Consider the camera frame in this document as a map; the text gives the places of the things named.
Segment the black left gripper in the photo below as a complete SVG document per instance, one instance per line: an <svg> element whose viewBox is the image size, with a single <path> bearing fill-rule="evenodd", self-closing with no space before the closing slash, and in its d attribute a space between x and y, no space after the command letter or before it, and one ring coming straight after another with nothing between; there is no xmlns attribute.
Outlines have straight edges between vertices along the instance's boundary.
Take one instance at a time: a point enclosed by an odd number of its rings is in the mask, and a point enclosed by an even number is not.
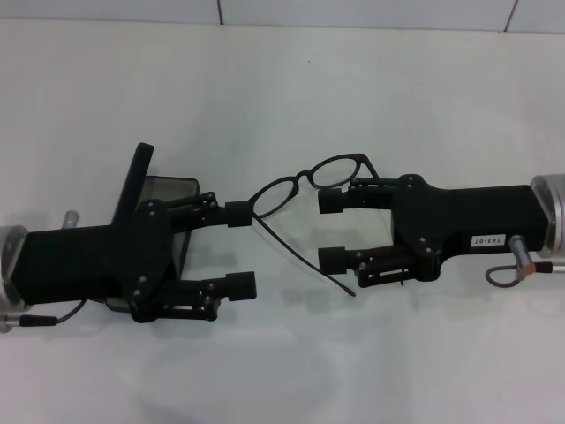
<svg viewBox="0 0 565 424"><path fill-rule="evenodd" d="M120 223L26 236L16 290L28 305L120 298L132 319L159 316L157 288L171 261L172 229L162 201L142 203Z"/></svg>

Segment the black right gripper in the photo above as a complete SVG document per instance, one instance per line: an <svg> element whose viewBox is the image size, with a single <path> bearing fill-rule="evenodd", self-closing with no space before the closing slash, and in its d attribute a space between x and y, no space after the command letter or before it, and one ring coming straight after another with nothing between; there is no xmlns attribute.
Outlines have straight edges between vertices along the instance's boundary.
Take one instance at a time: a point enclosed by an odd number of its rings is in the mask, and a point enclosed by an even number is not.
<svg viewBox="0 0 565 424"><path fill-rule="evenodd" d="M411 256L402 282L434 281L452 257L508 253L513 236L538 251L549 229L528 185L441 189L419 175L403 175L396 182L391 212L394 244L405 246Z"/></svg>

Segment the black oval-lens glasses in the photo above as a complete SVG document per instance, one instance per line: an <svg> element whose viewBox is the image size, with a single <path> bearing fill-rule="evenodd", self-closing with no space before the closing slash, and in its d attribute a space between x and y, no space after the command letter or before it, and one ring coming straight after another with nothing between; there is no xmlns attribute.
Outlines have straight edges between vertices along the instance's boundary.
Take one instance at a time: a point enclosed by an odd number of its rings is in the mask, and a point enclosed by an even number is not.
<svg viewBox="0 0 565 424"><path fill-rule="evenodd" d="M377 170L365 154L335 155L314 165L309 170L301 170L296 175L281 177L264 185L250 199L252 216L255 221L295 259L298 259L307 268L325 277L328 281L339 286L349 296L355 297L355 292L337 279L324 274L318 267L309 262L303 255L294 250L283 240L265 220L284 208L294 199L300 190L300 180L305 178L309 185L316 189L333 189L350 184L362 166L368 169L371 178L379 178Z"/></svg>

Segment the black hard glasses case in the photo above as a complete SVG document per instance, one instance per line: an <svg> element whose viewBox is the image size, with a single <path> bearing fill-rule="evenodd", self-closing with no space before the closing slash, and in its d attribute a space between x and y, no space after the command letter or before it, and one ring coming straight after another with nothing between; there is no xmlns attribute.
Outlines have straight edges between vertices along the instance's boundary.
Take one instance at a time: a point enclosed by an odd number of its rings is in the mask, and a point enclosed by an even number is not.
<svg viewBox="0 0 565 424"><path fill-rule="evenodd" d="M117 207L111 223L124 221L133 215L139 204L157 199L173 201L184 197L194 197L200 194L200 184L194 178L174 178L148 175L149 165L154 152L154 146L140 143L135 149L123 188L118 198ZM185 266L191 231L177 233L173 236L171 262L168 272L173 277L180 277ZM127 302L120 298L108 298L105 306L117 313L129 314Z"/></svg>

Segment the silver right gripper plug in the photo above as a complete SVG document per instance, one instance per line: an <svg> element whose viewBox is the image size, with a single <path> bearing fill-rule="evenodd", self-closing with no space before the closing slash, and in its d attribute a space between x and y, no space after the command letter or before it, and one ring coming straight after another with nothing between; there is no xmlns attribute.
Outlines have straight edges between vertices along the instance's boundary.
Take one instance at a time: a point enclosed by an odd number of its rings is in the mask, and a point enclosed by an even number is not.
<svg viewBox="0 0 565 424"><path fill-rule="evenodd" d="M514 235L508 242L511 253L514 255L516 264L523 268L529 263L529 252L526 247L524 237L521 235Z"/></svg>

